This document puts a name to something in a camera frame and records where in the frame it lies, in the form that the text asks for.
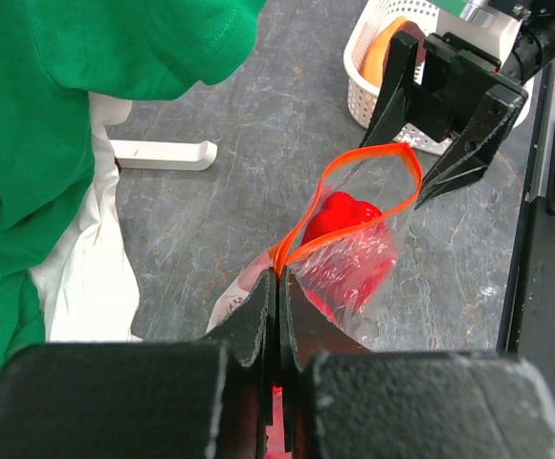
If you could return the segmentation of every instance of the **green cloth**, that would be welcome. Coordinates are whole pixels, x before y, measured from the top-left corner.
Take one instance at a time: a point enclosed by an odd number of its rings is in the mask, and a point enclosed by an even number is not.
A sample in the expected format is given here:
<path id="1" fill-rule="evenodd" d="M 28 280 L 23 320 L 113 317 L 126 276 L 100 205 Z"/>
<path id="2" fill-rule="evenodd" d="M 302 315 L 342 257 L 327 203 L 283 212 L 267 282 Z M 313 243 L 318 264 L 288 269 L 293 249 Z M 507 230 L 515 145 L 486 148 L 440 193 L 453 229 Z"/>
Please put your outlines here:
<path id="1" fill-rule="evenodd" d="M 44 340 L 28 269 L 93 179 L 88 92 L 174 99 L 248 56 L 264 0 L 0 0 L 0 365 Z"/>

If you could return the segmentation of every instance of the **white basket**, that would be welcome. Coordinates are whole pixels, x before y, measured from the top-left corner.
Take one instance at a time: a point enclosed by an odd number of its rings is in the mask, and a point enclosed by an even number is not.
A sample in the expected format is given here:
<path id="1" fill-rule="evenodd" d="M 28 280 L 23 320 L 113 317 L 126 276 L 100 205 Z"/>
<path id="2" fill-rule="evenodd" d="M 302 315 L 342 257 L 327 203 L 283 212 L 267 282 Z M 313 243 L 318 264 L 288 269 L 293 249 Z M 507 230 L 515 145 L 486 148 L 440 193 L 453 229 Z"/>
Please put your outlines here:
<path id="1" fill-rule="evenodd" d="M 347 106 L 354 120 L 364 128 L 369 126 L 380 94 L 379 88 L 366 81 L 359 73 L 369 46 L 377 35 L 399 16 L 405 16 L 415 22 L 424 34 L 433 33 L 437 28 L 438 14 L 439 8 L 424 0 L 369 0 L 366 4 L 344 51 L 344 66 L 349 76 Z M 422 80 L 423 69 L 424 63 L 415 69 L 415 80 L 418 83 Z M 532 93 L 533 84 L 533 80 L 530 80 L 524 86 L 529 95 Z M 516 125 L 524 121 L 529 109 L 530 98 L 524 105 Z M 415 148 L 436 155 L 442 155 L 451 143 L 450 140 L 434 142 L 410 124 L 403 128 L 395 140 L 409 142 Z"/>

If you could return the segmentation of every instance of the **red bell pepper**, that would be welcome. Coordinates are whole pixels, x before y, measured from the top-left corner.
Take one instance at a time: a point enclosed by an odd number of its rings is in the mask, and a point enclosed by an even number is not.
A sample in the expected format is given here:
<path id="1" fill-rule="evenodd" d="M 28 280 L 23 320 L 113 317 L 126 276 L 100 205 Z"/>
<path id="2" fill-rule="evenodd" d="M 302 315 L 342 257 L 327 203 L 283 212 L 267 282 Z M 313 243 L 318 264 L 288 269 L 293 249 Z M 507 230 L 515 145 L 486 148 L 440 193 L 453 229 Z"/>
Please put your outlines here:
<path id="1" fill-rule="evenodd" d="M 325 234 L 370 222 L 382 215 L 379 208 L 366 201 L 356 201 L 343 191 L 331 194 L 320 212 L 312 217 L 303 234 L 302 244 L 307 244 Z"/>
<path id="2" fill-rule="evenodd" d="M 342 191 L 334 192 L 310 219 L 301 243 L 370 222 L 381 215 L 380 209 L 373 204 L 356 201 Z M 395 263 L 396 252 L 390 232 L 386 224 L 378 224 L 368 238 L 346 239 L 341 253 L 333 252 L 330 258 L 313 267 L 307 274 L 311 280 L 307 295 L 325 316 L 337 323 L 337 309 L 346 304 L 353 305 L 355 310 L 362 309 Z"/>

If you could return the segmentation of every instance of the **gray stone surface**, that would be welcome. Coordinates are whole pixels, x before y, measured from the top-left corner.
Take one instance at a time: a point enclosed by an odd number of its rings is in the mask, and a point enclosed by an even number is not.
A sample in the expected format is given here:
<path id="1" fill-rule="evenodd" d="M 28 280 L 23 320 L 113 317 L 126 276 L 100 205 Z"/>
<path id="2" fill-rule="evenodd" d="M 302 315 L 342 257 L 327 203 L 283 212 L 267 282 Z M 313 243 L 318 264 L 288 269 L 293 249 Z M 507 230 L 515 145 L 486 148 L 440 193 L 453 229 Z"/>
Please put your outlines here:
<path id="1" fill-rule="evenodd" d="M 323 169 L 364 130 L 346 106 L 342 55 L 365 0 L 269 0 L 252 56 L 228 81 L 138 103 L 113 138 L 218 144 L 204 172 L 122 174 L 119 209 L 142 304 L 134 332 L 193 339 L 241 269 L 296 224 Z M 415 213 L 381 304 L 374 349 L 495 345 L 531 119 L 477 186 Z M 435 157 L 421 154 L 429 167 Z"/>

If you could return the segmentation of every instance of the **white cloth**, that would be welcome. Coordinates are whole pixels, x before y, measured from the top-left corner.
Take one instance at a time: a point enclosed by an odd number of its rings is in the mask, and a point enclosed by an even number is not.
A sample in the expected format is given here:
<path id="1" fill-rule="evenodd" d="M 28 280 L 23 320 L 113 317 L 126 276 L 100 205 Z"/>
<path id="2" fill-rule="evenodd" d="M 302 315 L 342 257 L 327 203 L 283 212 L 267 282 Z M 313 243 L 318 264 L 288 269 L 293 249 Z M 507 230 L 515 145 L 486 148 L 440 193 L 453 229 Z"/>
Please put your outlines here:
<path id="1" fill-rule="evenodd" d="M 48 341 L 123 341 L 140 295 L 116 213 L 119 180 L 106 125 L 128 117 L 132 102 L 91 94 L 95 177 L 71 226 L 31 270 Z"/>

